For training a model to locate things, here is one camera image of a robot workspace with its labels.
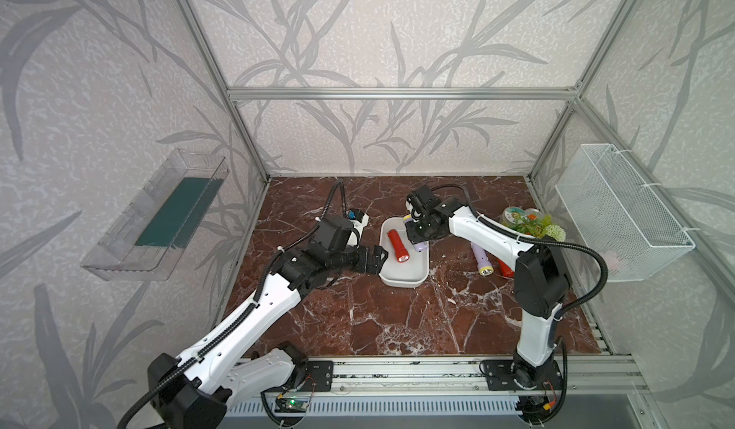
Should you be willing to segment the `red ribbed flashlight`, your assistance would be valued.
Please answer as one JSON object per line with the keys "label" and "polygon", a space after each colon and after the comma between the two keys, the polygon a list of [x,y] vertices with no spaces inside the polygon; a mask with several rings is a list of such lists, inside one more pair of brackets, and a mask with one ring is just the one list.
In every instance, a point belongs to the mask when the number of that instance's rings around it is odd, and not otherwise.
{"label": "red ribbed flashlight", "polygon": [[403,243],[400,233],[396,229],[392,229],[388,232],[387,236],[394,250],[394,258],[400,264],[408,262],[411,256],[406,245]]}

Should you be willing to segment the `white plastic storage tray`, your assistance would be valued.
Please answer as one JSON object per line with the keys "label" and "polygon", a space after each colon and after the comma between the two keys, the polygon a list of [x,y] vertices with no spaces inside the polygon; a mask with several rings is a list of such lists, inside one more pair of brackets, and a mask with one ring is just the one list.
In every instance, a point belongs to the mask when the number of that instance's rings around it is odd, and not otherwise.
{"label": "white plastic storage tray", "polygon": [[379,272],[380,279],[389,287],[416,289],[429,276],[428,245],[413,245],[407,234],[408,218],[389,218],[381,226],[380,245],[389,253]]}

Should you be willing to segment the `purple flashlight yellow rim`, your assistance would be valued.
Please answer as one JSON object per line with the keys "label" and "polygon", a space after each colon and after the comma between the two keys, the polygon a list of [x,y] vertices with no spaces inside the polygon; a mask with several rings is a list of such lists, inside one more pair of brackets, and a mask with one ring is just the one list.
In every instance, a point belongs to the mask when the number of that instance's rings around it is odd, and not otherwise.
{"label": "purple flashlight yellow rim", "polygon": [[494,268],[488,259],[486,251],[476,243],[471,243],[471,248],[476,259],[478,273],[482,276],[489,276],[494,273]]}

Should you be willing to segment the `red flashlight with white label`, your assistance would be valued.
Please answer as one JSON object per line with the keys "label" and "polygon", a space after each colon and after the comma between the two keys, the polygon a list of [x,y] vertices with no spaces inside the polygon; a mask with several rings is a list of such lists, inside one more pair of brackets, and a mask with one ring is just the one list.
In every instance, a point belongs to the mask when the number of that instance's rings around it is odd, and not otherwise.
{"label": "red flashlight with white label", "polygon": [[498,260],[499,269],[501,272],[501,277],[505,279],[513,279],[515,276],[515,272],[512,268],[510,268],[505,262]]}

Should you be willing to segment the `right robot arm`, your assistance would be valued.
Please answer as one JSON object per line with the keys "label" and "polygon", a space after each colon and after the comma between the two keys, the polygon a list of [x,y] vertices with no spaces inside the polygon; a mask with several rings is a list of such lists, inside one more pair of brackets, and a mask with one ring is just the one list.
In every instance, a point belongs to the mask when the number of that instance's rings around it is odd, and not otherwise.
{"label": "right robot arm", "polygon": [[[565,314],[590,302],[601,293],[609,278],[604,258],[595,250],[576,243],[524,235],[476,209],[466,188],[455,185],[464,199],[441,199],[436,188],[423,185],[407,195],[406,207],[412,220],[406,225],[411,243],[439,241],[450,235],[479,245],[514,272],[514,292],[522,309],[520,339],[513,356],[511,375],[517,386],[533,390],[553,373],[553,339]],[[566,303],[570,275],[563,251],[570,249],[595,260],[599,278],[595,286]]]}

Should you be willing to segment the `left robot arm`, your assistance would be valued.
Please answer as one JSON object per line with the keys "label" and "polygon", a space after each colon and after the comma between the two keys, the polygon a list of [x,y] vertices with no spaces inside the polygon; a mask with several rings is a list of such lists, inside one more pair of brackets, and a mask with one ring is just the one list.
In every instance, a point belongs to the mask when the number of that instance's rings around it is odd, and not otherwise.
{"label": "left robot arm", "polygon": [[288,380],[299,359],[282,349],[254,360],[251,378],[241,363],[247,352],[279,318],[344,271],[378,274],[388,259],[379,245],[362,245],[369,217],[358,209],[327,216],[292,245],[277,250],[256,289],[229,316],[178,356],[160,354],[151,364],[149,390],[124,413],[126,428],[150,405],[163,428],[216,428],[229,404]]}

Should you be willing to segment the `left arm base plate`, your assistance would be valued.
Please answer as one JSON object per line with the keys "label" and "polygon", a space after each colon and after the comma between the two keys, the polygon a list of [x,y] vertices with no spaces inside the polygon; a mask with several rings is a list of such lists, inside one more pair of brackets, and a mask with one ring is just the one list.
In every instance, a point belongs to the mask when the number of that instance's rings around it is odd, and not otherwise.
{"label": "left arm base plate", "polygon": [[334,379],[334,362],[307,360],[297,364],[285,387],[292,392],[329,392]]}

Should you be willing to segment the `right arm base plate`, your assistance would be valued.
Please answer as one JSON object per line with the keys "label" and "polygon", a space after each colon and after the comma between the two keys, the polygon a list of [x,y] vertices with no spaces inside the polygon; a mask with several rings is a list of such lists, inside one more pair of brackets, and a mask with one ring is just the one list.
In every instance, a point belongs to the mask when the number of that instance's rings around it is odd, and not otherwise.
{"label": "right arm base plate", "polygon": [[556,391],[566,389],[564,372],[554,358],[539,367],[522,359],[486,359],[480,362],[480,374],[489,391]]}

